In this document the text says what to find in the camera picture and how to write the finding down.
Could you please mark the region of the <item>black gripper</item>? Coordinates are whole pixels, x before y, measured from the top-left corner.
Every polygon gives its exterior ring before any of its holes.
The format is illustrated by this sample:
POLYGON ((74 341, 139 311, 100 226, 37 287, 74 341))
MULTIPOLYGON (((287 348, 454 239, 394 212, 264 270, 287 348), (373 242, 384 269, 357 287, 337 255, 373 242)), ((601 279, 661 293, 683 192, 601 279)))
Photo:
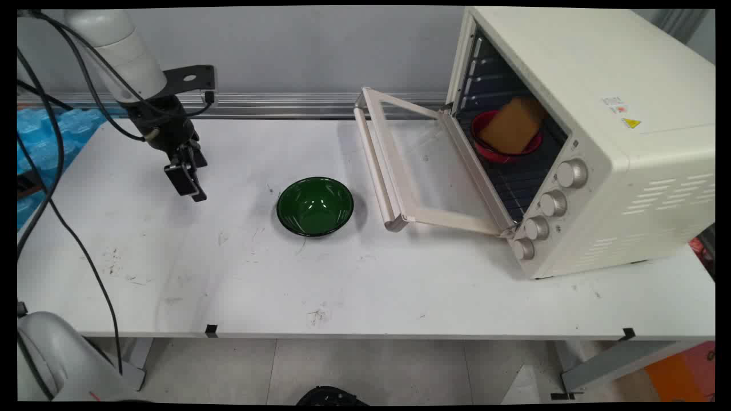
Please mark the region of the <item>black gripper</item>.
POLYGON ((208 162, 199 148, 199 137, 194 125, 186 117, 185 109, 175 95, 148 99, 143 102, 125 102, 126 110, 133 124, 143 135, 157 130, 157 136, 148 141, 152 148, 172 156, 165 174, 180 196, 191 196, 194 202, 207 199, 198 179, 198 168, 208 162), (188 150, 178 150, 181 146, 188 150))

